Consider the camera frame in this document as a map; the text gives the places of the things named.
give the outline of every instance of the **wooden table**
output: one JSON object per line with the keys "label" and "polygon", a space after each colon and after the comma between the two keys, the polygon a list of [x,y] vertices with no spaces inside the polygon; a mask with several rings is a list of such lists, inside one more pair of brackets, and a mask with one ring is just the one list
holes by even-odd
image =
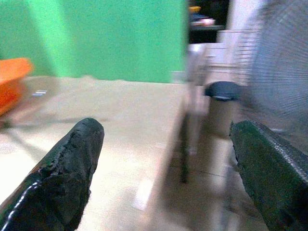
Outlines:
{"label": "wooden table", "polygon": [[[105,138],[78,231],[146,229],[184,113],[186,86],[90,77],[29,77],[26,84],[28,99],[8,115],[14,127],[0,131],[0,201],[77,121],[93,117]],[[47,94],[32,99],[37,90]]]}

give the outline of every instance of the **green wall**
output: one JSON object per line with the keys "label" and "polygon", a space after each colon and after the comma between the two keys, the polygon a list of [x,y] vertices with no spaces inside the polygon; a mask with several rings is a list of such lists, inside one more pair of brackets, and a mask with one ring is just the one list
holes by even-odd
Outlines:
{"label": "green wall", "polygon": [[0,0],[0,57],[34,75],[169,82],[184,69],[185,0]]}

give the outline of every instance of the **orange basket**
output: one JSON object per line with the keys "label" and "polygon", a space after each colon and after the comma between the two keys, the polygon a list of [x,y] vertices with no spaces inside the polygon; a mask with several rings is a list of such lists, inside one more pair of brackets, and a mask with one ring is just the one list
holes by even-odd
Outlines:
{"label": "orange basket", "polygon": [[32,70],[33,65],[26,58],[0,60],[0,115],[21,99],[25,89],[21,80]]}

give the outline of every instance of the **orange container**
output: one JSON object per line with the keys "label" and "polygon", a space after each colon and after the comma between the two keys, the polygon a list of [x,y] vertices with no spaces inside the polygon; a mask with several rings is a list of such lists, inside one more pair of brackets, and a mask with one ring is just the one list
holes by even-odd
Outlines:
{"label": "orange container", "polygon": [[26,58],[0,60],[0,115],[13,108],[25,90],[21,80],[33,70]]}

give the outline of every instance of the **floor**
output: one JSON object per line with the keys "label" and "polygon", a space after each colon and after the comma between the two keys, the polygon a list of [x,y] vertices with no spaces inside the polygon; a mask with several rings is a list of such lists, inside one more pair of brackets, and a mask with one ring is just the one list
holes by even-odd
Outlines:
{"label": "floor", "polygon": [[179,141],[164,179],[152,230],[268,231],[236,172],[232,142],[209,129],[207,101],[200,100],[204,105],[199,108],[205,111],[196,112],[201,118],[200,133],[197,152],[189,158],[188,182],[180,183]]}

